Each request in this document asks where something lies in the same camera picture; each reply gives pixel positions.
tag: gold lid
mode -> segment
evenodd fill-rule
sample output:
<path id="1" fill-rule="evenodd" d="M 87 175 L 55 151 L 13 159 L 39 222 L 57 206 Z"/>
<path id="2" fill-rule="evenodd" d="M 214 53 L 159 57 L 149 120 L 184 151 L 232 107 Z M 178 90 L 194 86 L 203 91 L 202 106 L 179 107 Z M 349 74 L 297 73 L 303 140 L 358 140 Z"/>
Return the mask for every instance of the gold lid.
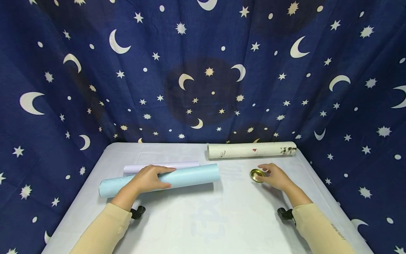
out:
<path id="1" fill-rule="evenodd" d="M 254 182 L 261 182 L 258 181 L 257 179 L 255 179 L 256 176 L 266 176 L 265 173 L 263 173 L 261 170 L 259 169 L 253 169 L 250 172 L 250 177 Z"/>

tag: table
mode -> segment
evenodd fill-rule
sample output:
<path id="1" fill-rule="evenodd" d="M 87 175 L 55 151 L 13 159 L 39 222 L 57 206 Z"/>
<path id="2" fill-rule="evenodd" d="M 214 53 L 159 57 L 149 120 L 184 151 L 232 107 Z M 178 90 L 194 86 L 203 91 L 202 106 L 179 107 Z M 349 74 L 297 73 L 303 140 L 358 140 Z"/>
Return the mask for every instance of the table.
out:
<path id="1" fill-rule="evenodd" d="M 311 253 L 292 221 L 276 210 L 291 208 L 280 191 L 251 180 L 249 172 L 273 162 L 316 203 L 359 254 L 373 254 L 300 150 L 293 156 L 208 160 L 207 144 L 113 143 L 65 214 L 43 254 L 69 253 L 109 201 L 102 180 L 123 175 L 130 164 L 196 161 L 217 163 L 221 181 L 141 194 L 133 205 L 147 210 L 132 220 L 116 254 L 301 254 Z"/>

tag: beige sleeve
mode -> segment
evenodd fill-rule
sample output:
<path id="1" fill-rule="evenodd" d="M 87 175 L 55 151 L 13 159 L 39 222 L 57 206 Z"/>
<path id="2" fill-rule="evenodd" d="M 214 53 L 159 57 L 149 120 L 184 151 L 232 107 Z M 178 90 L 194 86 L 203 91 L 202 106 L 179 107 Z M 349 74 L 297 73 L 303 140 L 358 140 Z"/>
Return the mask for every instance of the beige sleeve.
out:
<path id="1" fill-rule="evenodd" d="M 70 254 L 111 254 L 127 231 L 131 215 L 108 203 L 81 235 Z"/>
<path id="2" fill-rule="evenodd" d="M 304 204 L 292 211 L 300 235 L 314 254 L 355 254 L 354 249 L 315 204 Z"/>

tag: printed paper tube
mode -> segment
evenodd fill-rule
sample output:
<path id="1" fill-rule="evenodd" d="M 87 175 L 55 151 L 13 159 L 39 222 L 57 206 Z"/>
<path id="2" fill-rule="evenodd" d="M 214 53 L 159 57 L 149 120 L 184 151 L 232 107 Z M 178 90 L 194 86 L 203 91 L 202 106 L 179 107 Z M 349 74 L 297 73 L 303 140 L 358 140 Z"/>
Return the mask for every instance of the printed paper tube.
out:
<path id="1" fill-rule="evenodd" d="M 167 162 L 167 163 L 152 163 L 155 166 L 163 167 L 174 167 L 174 168 L 185 168 L 185 167 L 197 167 L 200 166 L 198 161 L 184 161 L 184 162 Z M 124 176 L 133 176 L 138 173 L 142 168 L 148 166 L 149 164 L 135 164 L 127 165 L 124 167 L 123 175 Z"/>
<path id="2" fill-rule="evenodd" d="M 296 149 L 294 142 L 210 144 L 207 147 L 209 159 L 292 155 Z"/>
<path id="3" fill-rule="evenodd" d="M 133 176 L 124 176 L 103 180 L 99 186 L 100 197 L 114 197 L 132 178 Z M 172 188 L 180 188 L 219 181 L 220 172 L 217 164 L 209 164 L 198 167 L 177 169 L 171 173 L 160 174 L 158 178 L 162 182 L 172 184 Z"/>

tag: blue curtain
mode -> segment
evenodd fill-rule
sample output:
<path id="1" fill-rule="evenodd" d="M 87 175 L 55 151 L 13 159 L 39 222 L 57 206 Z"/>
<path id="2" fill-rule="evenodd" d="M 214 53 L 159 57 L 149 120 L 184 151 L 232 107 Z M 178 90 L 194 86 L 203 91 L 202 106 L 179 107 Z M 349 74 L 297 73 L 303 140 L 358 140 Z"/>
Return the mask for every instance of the blue curtain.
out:
<path id="1" fill-rule="evenodd" d="M 404 1 L 0 7 L 0 253 L 40 253 L 118 141 L 295 141 L 372 250 L 405 253 Z"/>

